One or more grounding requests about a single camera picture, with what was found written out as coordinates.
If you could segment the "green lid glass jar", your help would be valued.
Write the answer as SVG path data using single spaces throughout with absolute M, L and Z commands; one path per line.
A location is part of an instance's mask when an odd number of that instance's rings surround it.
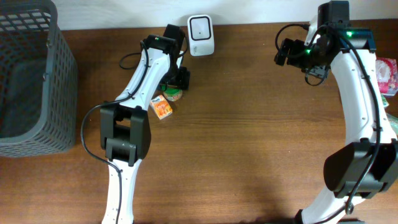
M 177 101 L 177 100 L 181 99 L 182 95 L 183 95 L 183 91 L 180 89 L 175 89 L 175 88 L 168 88 L 163 92 L 163 96 L 168 101 Z

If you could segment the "orange tissue pack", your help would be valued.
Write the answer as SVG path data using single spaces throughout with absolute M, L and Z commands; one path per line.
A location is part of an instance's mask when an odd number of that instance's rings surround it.
M 169 102 L 162 95 L 151 99 L 150 106 L 159 119 L 164 119 L 173 113 Z

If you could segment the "red purple pad package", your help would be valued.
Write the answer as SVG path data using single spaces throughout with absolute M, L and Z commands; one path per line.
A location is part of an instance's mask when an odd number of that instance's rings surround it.
M 386 96 L 397 94 L 397 60 L 378 57 L 376 59 L 376 76 L 380 92 Z

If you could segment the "mint green wipes packet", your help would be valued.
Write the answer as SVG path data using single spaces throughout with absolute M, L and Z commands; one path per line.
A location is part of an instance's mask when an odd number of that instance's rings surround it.
M 395 134 L 398 135 L 398 118 L 396 118 L 395 116 L 393 116 L 391 114 L 387 114 L 387 119 L 388 119 L 393 131 L 395 132 Z

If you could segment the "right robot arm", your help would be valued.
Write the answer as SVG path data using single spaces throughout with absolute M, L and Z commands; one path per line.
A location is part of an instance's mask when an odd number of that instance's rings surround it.
M 319 5 L 305 40 L 277 40 L 275 63 L 323 82 L 335 77 L 345 118 L 345 145 L 323 166 L 325 186 L 295 223 L 338 223 L 355 206 L 397 180 L 397 135 L 382 104 L 376 45 L 369 29 L 350 23 L 348 1 Z

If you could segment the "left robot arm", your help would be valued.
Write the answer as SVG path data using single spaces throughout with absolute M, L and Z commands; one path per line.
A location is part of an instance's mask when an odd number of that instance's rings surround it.
M 190 72 L 182 66 L 183 29 L 169 24 L 163 35 L 141 42 L 141 58 L 131 80 L 114 104 L 100 109 L 100 143 L 109 167 L 103 223 L 133 223 L 137 171 L 150 148 L 147 110 L 157 90 L 189 87 Z

